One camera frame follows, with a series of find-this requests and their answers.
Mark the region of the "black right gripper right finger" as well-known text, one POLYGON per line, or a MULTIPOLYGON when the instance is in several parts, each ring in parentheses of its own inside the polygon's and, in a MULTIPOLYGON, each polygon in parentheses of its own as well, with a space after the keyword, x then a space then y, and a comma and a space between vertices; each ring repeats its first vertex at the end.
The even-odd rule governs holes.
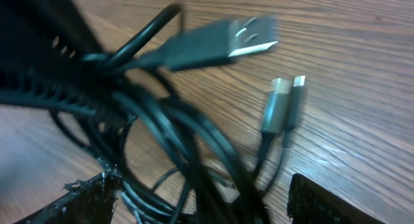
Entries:
POLYGON ((287 216, 292 224, 384 224, 302 174, 292 176, 287 216))

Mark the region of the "black USB cable matte plugs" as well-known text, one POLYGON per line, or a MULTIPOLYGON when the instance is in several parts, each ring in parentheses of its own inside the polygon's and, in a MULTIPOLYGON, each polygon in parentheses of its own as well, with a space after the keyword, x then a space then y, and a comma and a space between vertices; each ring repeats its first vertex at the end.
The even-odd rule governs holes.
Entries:
MULTIPOLYGON (((239 57, 268 52, 277 43, 274 20, 268 16, 259 16, 242 21, 224 19, 191 31, 181 30, 159 48, 142 52, 142 47, 181 12, 182 7, 173 3, 115 53, 88 54, 82 60, 94 63, 102 78, 119 80, 119 86, 112 93, 123 84, 139 84, 156 98, 165 98, 169 93, 159 80, 164 78, 158 71, 161 67, 181 72, 230 65, 239 57)), ((123 129, 117 148, 110 147, 96 126, 84 124, 83 129, 93 146, 110 164, 118 168, 123 177, 124 192, 125 178, 121 168, 126 166, 124 146, 129 128, 123 129)), ((211 170, 209 172, 214 184, 224 181, 222 175, 211 170)))

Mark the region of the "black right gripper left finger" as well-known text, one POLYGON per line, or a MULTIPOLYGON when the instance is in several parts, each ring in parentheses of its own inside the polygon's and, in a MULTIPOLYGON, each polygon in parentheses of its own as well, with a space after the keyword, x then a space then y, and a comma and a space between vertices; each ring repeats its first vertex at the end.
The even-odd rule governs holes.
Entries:
POLYGON ((67 183, 64 189, 68 191, 64 196, 16 224, 109 224, 121 178, 101 172, 86 181, 67 183))

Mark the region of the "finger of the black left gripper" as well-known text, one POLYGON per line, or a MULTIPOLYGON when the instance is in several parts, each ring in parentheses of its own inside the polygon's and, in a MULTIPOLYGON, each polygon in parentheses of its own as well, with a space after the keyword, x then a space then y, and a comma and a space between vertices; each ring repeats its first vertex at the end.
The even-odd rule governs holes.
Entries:
POLYGON ((124 127, 115 84, 82 61, 102 51, 72 0, 1 0, 1 103, 124 127))

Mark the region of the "black USB cable metallic plugs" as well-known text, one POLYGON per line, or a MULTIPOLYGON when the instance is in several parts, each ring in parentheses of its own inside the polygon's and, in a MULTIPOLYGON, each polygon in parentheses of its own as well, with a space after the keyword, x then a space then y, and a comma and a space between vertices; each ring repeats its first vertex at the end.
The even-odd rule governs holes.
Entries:
POLYGON ((126 166, 121 168, 125 178, 122 198, 138 223, 269 223, 263 197, 271 189, 272 177, 264 190, 255 186, 273 140, 282 135, 283 145, 289 144, 285 125, 290 115, 291 82, 273 80, 272 90, 263 114, 261 144, 253 171, 248 171, 239 152, 227 136, 199 109, 180 99, 172 85, 160 78, 169 93, 156 98, 139 84, 123 84, 112 93, 112 99, 140 118, 160 146, 175 164, 165 174, 179 171, 185 178, 176 206, 171 207, 148 190, 126 166), (239 191, 239 197, 227 203, 213 183, 212 175, 203 165, 195 135, 199 135, 220 158, 239 191))

